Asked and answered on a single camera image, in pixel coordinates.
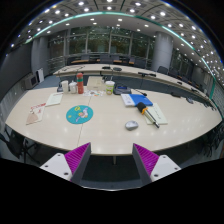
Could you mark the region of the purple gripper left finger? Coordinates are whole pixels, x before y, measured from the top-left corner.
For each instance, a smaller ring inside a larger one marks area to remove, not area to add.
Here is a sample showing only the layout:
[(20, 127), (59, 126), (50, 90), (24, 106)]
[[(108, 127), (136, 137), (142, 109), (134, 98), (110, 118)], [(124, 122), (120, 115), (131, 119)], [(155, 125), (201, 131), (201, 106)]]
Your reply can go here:
[(86, 143), (66, 154), (57, 153), (41, 169), (72, 183), (79, 184), (91, 155), (91, 144)]

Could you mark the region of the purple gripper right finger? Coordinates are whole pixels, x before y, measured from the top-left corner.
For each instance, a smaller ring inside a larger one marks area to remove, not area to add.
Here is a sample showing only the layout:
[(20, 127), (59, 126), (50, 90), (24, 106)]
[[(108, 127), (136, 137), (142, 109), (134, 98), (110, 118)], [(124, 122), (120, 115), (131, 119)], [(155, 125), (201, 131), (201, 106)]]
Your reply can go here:
[(180, 170), (167, 155), (157, 155), (138, 144), (133, 144), (132, 154), (143, 185)]

